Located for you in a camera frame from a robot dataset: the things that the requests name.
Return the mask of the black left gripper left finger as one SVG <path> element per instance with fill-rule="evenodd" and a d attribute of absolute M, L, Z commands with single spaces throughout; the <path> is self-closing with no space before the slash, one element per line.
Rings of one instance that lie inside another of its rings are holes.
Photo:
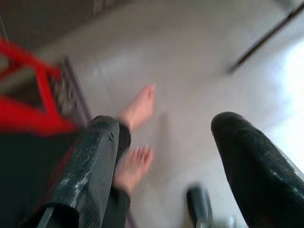
<path fill-rule="evenodd" d="M 119 123 L 96 117 L 52 172 L 42 198 L 22 221 L 23 228 L 99 228 L 112 184 Z"/>

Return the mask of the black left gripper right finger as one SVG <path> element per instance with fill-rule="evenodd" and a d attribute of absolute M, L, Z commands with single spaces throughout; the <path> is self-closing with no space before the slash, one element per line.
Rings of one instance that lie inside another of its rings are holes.
<path fill-rule="evenodd" d="M 301 228 L 304 176 L 259 129 L 223 112 L 211 131 L 226 178 L 250 228 Z"/>

